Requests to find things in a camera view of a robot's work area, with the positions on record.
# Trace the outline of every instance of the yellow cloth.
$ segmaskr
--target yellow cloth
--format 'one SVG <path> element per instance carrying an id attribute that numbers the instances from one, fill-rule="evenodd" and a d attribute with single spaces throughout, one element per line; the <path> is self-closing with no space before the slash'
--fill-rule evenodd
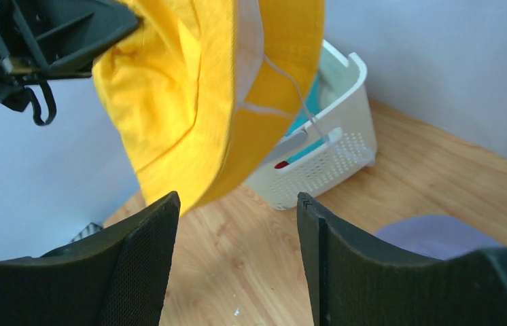
<path id="1" fill-rule="evenodd" d="M 294 84 L 264 62 L 246 101 L 292 118 L 235 111 L 237 0 L 122 0 L 141 27 L 95 63 L 100 100 L 120 132 L 146 202 L 171 191 L 181 214 L 242 183 L 301 108 Z M 324 0 L 259 0 L 266 55 L 309 93 Z"/>

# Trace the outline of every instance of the white laundry basket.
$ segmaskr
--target white laundry basket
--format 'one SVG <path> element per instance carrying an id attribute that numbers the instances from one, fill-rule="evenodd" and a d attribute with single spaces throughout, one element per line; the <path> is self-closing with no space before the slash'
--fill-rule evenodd
<path id="1" fill-rule="evenodd" d="M 284 137 L 245 183 L 272 207 L 285 210 L 296 206 L 300 192 L 319 196 L 373 164 L 377 142 L 364 85 L 366 75 L 366 65 L 357 54 L 345 58 L 324 41 L 319 63 L 321 112 L 315 121 L 330 142 L 276 169 L 276 164 L 320 140 L 308 121 Z"/>

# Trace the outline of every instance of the purple object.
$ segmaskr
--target purple object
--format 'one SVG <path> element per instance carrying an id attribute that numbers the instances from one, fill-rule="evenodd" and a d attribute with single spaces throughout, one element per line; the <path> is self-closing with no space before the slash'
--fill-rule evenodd
<path id="1" fill-rule="evenodd" d="M 407 251 L 441 260 L 487 247 L 502 247 L 492 237 L 445 215 L 412 217 L 381 228 L 376 237 Z"/>

